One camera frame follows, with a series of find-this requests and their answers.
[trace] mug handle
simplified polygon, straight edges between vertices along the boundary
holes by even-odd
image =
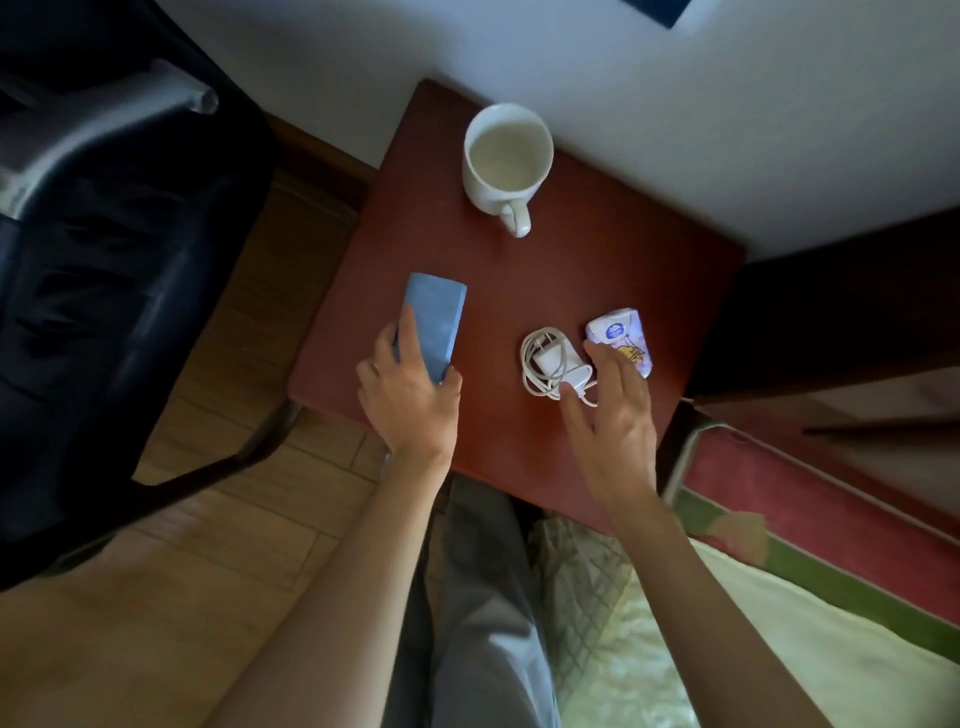
[[[523,237],[530,231],[530,212],[523,200],[511,200],[500,209],[500,219],[513,237]]]

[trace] white package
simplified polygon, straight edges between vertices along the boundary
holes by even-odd
[[[607,344],[630,359],[646,378],[654,363],[643,337],[640,315],[633,308],[619,308],[587,324],[587,339],[594,344]]]

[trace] blue phone case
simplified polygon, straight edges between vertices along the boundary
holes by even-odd
[[[444,380],[446,368],[450,366],[466,297],[467,287],[456,280],[411,273],[407,281],[403,302],[414,307],[420,352],[426,371],[435,384]],[[396,342],[394,353],[399,360]]]

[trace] charging cable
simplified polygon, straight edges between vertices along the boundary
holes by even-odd
[[[561,382],[566,382],[585,404],[596,406],[596,402],[586,398],[587,389],[597,383],[596,379],[590,381],[593,367],[580,358],[570,340],[558,328],[538,328],[523,339],[520,369],[523,371],[523,386],[534,397],[559,400]]]

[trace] tabletop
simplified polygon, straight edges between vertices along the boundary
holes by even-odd
[[[288,380],[304,406],[366,424],[354,367],[399,312],[412,272],[465,283],[453,352],[464,377],[453,469],[597,530],[559,404],[524,388],[519,346],[552,326],[582,353],[584,326],[639,311],[662,435],[743,250],[679,212],[557,150],[513,238],[461,184],[464,133],[479,107],[432,81],[414,93]]]

